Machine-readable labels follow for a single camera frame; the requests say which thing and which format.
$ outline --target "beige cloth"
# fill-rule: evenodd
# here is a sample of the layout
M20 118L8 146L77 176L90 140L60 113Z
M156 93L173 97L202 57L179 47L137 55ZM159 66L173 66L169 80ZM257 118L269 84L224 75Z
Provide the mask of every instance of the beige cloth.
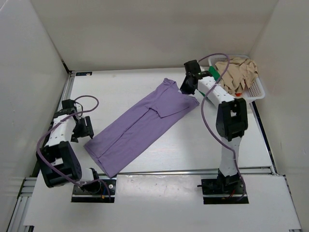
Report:
M215 65L218 73L221 74L226 68L227 62L217 62ZM220 85L226 92L235 96L236 93L242 93L245 90L245 86L250 88L257 77L257 65L253 60L232 57L230 65L220 81Z

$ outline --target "purple shirt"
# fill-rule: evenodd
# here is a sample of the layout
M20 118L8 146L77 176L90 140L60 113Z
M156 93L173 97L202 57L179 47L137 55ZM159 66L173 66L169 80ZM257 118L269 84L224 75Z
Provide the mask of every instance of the purple shirt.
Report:
M178 92L175 81L164 79L84 147L111 178L131 163L179 119L199 105Z

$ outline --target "folded purple garment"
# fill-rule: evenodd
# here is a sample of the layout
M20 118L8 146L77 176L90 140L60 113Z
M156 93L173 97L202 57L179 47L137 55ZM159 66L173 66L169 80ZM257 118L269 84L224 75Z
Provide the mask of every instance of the folded purple garment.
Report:
M108 177L113 177L179 119L199 105L164 79L155 91L132 106L84 147Z

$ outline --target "gray wall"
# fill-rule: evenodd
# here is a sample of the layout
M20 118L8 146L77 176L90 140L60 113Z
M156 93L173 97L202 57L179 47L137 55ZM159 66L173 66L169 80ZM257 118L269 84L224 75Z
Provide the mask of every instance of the gray wall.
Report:
M71 70L248 54L278 0L31 0Z
M280 0L251 52L266 90L257 102L280 174L309 232L309 1Z
M0 231L35 164L67 74L29 0L0 1Z

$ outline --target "white panel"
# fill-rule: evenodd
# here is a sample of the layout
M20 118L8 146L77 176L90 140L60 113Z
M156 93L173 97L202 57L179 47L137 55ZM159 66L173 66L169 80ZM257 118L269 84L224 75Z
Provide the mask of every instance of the white panel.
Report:
M29 0L7 0L1 8L0 54L0 231L5 231L67 75Z
M71 203L72 185L39 175L25 225L35 232L288 232L300 229L280 176L246 175L249 204L203 205L200 176L121 176L115 203Z
M32 0L71 70L180 67L248 54L278 0Z
M75 77L71 98L91 94L99 99L98 108L87 114L91 117L94 133L97 135L131 106L154 91L165 77L176 81L180 87L185 70L173 68L93 72L92 76ZM197 92L195 97L199 102L202 101L200 93ZM91 98L82 98L79 103L84 109L90 109L95 105ZM204 107L206 119L217 134L217 109L210 101L206 101ZM248 124L240 144L239 166L271 166L264 139L250 108ZM89 139L80 138L78 144L71 143L72 148L83 168L94 167L101 172L83 147ZM198 106L173 125L122 172L217 169L220 160L221 145L205 127Z
M309 231L309 1L280 0L251 53L266 97L257 102L275 163Z

